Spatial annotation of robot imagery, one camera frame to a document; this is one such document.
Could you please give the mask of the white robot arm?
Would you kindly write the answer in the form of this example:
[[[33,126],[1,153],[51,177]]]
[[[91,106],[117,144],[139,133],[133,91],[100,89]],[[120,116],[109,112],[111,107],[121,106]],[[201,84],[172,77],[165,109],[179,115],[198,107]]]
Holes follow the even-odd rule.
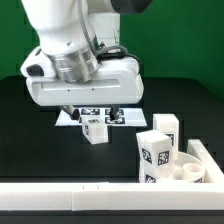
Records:
[[[153,0],[21,0],[40,45],[21,72],[35,103],[59,106],[73,119],[79,106],[111,108],[143,96],[141,62],[112,36],[112,18],[143,12]]]

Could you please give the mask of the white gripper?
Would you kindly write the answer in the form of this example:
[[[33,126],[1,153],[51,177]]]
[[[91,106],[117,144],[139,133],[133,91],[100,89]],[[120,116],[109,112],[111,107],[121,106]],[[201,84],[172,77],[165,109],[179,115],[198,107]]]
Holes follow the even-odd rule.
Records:
[[[63,111],[76,121],[80,119],[80,112],[74,106],[138,103],[144,92],[139,70],[138,62],[130,57],[106,60],[89,81],[69,83],[56,76],[56,69],[40,47],[30,53],[21,67],[35,103],[64,106]],[[119,105],[110,108],[112,121],[119,119],[119,108]]]

